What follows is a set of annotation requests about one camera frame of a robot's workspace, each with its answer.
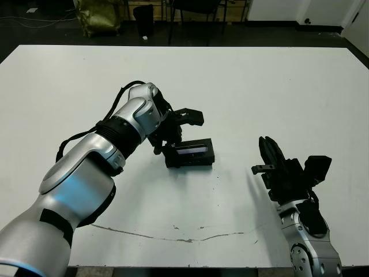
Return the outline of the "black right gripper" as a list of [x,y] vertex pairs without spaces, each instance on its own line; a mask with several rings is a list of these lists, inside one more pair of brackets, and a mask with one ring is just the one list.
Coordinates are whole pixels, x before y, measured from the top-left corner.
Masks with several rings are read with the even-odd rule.
[[261,174],[271,201],[283,205],[309,199],[299,161],[296,158],[285,159],[282,150],[271,137],[260,137],[258,144],[264,165],[253,166],[251,171],[254,175]]

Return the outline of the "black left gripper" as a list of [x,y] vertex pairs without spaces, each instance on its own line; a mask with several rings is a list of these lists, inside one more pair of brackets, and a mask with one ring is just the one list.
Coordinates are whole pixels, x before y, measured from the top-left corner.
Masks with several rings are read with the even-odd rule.
[[159,100],[157,108],[164,118],[161,120],[159,127],[148,136],[148,140],[155,155],[163,153],[167,168],[177,168],[177,151],[171,144],[182,141],[182,129],[179,124],[180,116],[166,100]]

